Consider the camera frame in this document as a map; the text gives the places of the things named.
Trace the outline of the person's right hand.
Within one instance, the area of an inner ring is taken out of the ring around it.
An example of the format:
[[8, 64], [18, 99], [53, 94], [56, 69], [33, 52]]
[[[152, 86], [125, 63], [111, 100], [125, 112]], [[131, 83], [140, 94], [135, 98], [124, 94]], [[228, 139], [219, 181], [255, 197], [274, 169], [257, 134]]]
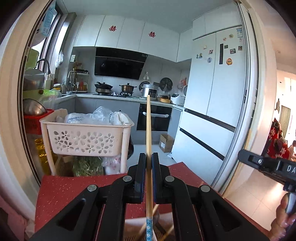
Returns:
[[280, 240], [285, 237], [286, 229], [295, 222], [295, 213], [287, 214], [285, 209], [288, 204], [288, 193], [281, 199], [280, 205], [276, 209], [276, 218], [271, 223], [271, 230], [268, 233], [269, 240]]

